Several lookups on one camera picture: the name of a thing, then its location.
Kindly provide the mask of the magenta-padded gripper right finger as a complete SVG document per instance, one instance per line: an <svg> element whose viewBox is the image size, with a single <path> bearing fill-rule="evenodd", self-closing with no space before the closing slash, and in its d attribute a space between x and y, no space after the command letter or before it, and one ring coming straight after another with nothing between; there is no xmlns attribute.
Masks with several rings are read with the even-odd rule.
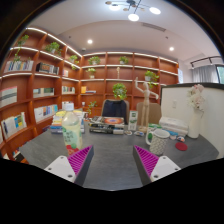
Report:
<svg viewBox="0 0 224 224"><path fill-rule="evenodd" d="M180 170L180 167L167 156L158 157L137 145L133 146L133 157L143 185L157 181Z"/></svg>

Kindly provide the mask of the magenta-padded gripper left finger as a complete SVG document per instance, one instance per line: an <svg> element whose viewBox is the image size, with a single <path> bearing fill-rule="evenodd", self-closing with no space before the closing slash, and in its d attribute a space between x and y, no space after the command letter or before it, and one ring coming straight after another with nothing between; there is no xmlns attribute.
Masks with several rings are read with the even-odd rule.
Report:
<svg viewBox="0 0 224 224"><path fill-rule="evenodd" d="M90 145L71 156L59 156L45 168L45 171L82 186L93 155L94 147Z"/></svg>

